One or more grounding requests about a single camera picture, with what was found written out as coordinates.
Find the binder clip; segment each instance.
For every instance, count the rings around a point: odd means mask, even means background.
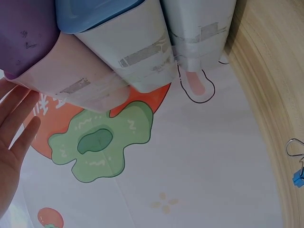
[[[298,188],[302,187],[304,185],[304,153],[299,153],[299,154],[290,154],[289,151],[288,151],[288,146],[291,144],[291,143],[299,143],[300,145],[304,146],[304,142],[296,139],[296,138],[293,138],[291,140],[289,140],[287,143],[286,143],[286,146],[285,146],[285,152],[287,153],[287,155],[291,158],[295,158],[295,157],[301,157],[299,163],[301,163],[301,169],[299,171],[297,171],[295,174],[294,174],[294,177],[293,177],[293,182],[294,182],[294,185],[297,186]]]

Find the purple container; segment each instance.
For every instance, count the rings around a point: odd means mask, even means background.
[[[54,0],[0,0],[0,69],[15,79],[59,37]]]

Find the dark green spot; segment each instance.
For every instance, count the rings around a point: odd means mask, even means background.
[[[112,133],[107,129],[99,129],[98,131],[88,134],[79,141],[77,150],[81,154],[88,151],[99,152],[105,149],[113,139]]]

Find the hand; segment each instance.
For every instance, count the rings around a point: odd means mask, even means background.
[[[0,218],[16,193],[23,159],[40,127],[40,119],[34,117],[10,147],[18,129],[38,102],[39,93],[2,78],[0,100],[6,94],[0,103]]]

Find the pink shape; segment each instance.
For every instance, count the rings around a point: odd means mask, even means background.
[[[186,76],[189,86],[192,92],[194,93],[194,95],[201,96],[206,92],[205,86],[200,81],[197,73],[186,72]]]
[[[41,225],[53,224],[58,228],[63,228],[63,218],[61,214],[52,208],[43,208],[38,212],[38,220]]]

